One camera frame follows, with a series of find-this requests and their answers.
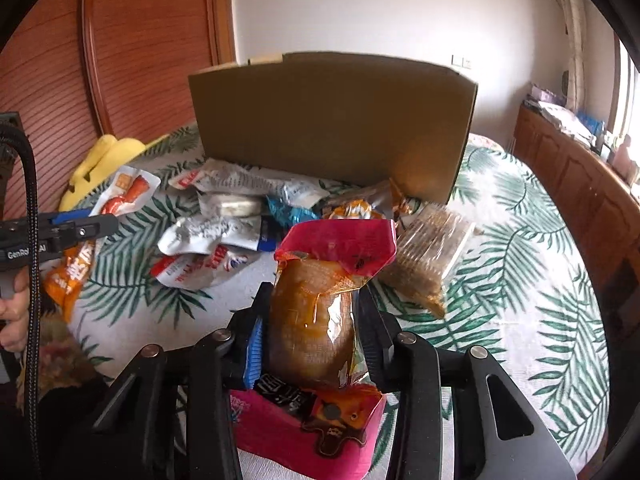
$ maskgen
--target red and white wrapper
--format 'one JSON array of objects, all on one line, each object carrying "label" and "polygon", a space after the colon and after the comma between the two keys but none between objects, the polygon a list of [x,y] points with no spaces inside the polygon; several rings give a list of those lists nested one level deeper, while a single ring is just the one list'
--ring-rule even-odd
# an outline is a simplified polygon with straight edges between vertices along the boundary
[{"label": "red and white wrapper", "polygon": [[165,256],[151,268],[151,275],[165,286],[200,290],[226,282],[258,259],[254,251],[235,252],[218,245],[213,254]]}]

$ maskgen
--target bedsheet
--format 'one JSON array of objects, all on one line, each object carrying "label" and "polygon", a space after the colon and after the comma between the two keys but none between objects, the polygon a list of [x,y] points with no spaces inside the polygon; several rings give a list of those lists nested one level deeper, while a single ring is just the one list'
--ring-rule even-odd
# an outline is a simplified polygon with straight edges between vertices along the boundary
[{"label": "bedsheet", "polygon": [[[204,161],[196,126],[180,128],[131,165],[155,173],[152,201],[124,217],[108,238],[76,303],[70,329],[99,372],[114,378],[147,343],[165,349],[194,344],[249,306],[260,282],[273,281],[269,253],[226,283],[191,292],[149,276],[158,238],[178,216],[198,210],[195,194],[168,180]],[[94,203],[104,183],[78,207]],[[331,183],[322,183],[338,191]],[[530,169],[508,153],[469,144],[449,206],[478,224],[447,290],[437,320],[388,286],[376,301],[402,326],[451,350],[482,345],[502,362],[539,411],[576,472],[603,437],[609,408],[607,346],[591,282],[569,231]],[[368,478],[382,479],[398,400],[390,396]],[[442,477],[453,474],[450,393],[443,392]],[[245,478],[299,478],[278,464],[241,452]]]}]

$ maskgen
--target wooden dresser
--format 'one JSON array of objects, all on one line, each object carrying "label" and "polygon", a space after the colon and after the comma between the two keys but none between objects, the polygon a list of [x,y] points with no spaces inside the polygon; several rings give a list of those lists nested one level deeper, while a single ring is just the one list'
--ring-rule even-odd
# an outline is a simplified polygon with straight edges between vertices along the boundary
[{"label": "wooden dresser", "polygon": [[626,183],[595,153],[524,106],[514,138],[513,155],[532,169],[558,206],[596,293],[611,287],[623,263],[640,276],[640,206]]}]

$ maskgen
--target plastic snack bag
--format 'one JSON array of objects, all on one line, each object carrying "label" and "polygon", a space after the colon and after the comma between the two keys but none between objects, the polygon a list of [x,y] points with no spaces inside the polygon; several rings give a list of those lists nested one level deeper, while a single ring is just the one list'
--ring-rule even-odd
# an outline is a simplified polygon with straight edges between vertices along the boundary
[{"label": "plastic snack bag", "polygon": [[309,388],[342,388],[354,372],[354,290],[396,252],[389,220],[315,220],[292,227],[276,250],[270,372]]},{"label": "plastic snack bag", "polygon": [[318,220],[320,217],[311,211],[311,209],[303,209],[301,207],[291,207],[277,198],[267,198],[269,212],[275,218],[275,221],[285,229],[291,229],[295,224],[300,222],[308,222],[309,220]]},{"label": "plastic snack bag", "polygon": [[398,237],[396,259],[378,279],[407,299],[443,318],[444,285],[474,231],[475,224],[453,211],[428,203]]},{"label": "plastic snack bag", "polygon": [[246,170],[236,164],[208,159],[196,170],[184,171],[169,181],[176,189],[189,186],[205,193],[233,193],[249,196],[273,196],[287,205],[309,209],[328,193],[310,181],[298,178],[277,179]]},{"label": "plastic snack bag", "polygon": [[374,386],[309,391],[263,374],[230,401],[239,449],[317,480],[360,480],[369,471],[385,407]]},{"label": "plastic snack bag", "polygon": [[198,202],[204,218],[260,216],[265,209],[264,199],[259,196],[202,193],[198,195]]},{"label": "plastic snack bag", "polygon": [[200,290],[226,282],[257,260],[259,254],[218,245],[212,254],[165,256],[151,267],[150,273],[165,286]]},{"label": "plastic snack bag", "polygon": [[[107,213],[120,216],[137,211],[148,202],[159,184],[160,179],[151,173],[122,166],[98,198],[91,216]],[[63,262],[52,269],[44,281],[44,289],[62,307],[66,322],[71,321],[73,307],[103,245],[103,239],[89,240],[67,251]]]},{"label": "plastic snack bag", "polygon": [[205,218],[203,215],[178,218],[160,240],[158,249],[174,254],[211,254],[218,244],[235,245],[252,251],[274,251],[280,227],[266,216],[248,218]]},{"label": "plastic snack bag", "polygon": [[407,199],[396,183],[388,179],[328,198],[322,204],[322,217],[398,220],[400,214],[407,214],[407,208]]}]

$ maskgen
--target translucent plastic bag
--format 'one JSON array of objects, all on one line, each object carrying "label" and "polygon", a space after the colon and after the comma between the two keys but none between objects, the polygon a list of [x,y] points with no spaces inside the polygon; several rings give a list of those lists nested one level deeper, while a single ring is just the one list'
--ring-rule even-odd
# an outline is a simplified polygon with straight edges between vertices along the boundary
[{"label": "translucent plastic bag", "polygon": [[270,373],[309,388],[353,384],[358,379],[353,291],[395,251],[389,220],[315,220],[293,226],[275,253]]},{"label": "translucent plastic bag", "polygon": [[444,206],[426,204],[399,236],[396,259],[382,269],[378,279],[443,318],[444,286],[474,227]]}]

